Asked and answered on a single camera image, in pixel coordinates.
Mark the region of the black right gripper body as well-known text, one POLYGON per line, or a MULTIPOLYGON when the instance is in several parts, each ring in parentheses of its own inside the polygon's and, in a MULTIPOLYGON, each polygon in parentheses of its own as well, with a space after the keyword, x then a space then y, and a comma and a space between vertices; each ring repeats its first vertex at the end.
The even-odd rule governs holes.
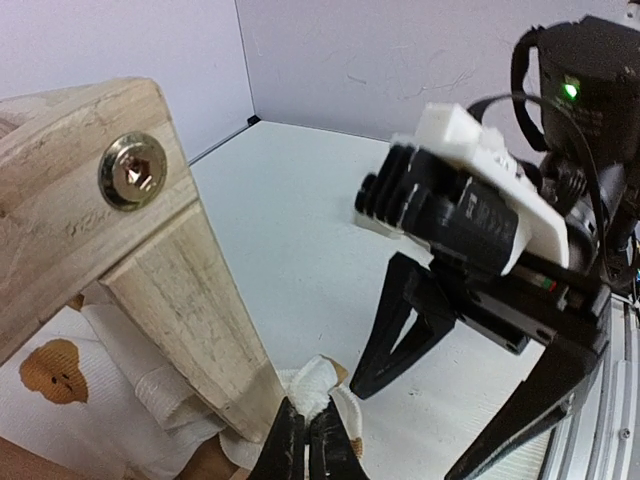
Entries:
POLYGON ((540 196, 565 220, 570 260, 525 252, 505 276, 461 264, 460 317, 513 353, 582 323, 551 306, 584 275, 614 289, 635 268, 626 243, 638 219, 639 34, 596 17, 524 34, 511 63, 510 98, 522 133, 545 156, 533 171, 540 196))

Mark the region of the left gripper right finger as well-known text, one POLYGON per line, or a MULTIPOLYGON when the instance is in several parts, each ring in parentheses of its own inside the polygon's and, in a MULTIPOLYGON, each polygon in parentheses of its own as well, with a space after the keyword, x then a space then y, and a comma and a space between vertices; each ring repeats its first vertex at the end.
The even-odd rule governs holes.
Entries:
POLYGON ((309 425, 310 480, 368 480, 334 402, 309 425))

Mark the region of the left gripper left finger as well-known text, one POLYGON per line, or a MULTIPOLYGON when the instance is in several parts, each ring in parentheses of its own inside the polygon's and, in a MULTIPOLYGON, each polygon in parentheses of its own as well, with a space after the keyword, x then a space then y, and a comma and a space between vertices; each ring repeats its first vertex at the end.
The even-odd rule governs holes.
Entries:
POLYGON ((284 397, 249 480, 303 480, 305 419, 284 397))

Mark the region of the bear print cream cushion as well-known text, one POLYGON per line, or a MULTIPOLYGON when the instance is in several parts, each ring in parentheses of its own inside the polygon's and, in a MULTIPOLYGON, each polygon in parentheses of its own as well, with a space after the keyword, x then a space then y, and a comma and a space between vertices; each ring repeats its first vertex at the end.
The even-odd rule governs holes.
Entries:
POLYGON ((212 438, 247 470, 261 451, 107 304, 63 309, 2 365, 1 436, 96 479, 174 479, 212 438))

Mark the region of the wooden pet bed frame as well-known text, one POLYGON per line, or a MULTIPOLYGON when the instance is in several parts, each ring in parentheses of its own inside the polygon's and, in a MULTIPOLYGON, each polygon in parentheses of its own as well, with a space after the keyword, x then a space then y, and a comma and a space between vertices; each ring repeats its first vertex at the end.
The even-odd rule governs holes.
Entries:
POLYGON ((196 394, 265 441, 283 389, 148 78, 1 102, 1 356, 97 284, 196 394))

